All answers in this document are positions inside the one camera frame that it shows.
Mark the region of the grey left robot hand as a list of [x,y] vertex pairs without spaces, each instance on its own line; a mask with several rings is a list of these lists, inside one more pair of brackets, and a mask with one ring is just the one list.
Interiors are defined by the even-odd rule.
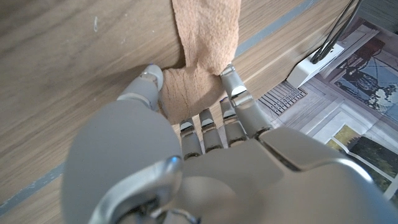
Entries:
[[65,223],[396,223],[397,210],[342,153],[273,128],[232,65],[220,75],[228,146],[208,110],[176,135],[149,65],[75,137],[63,171]]

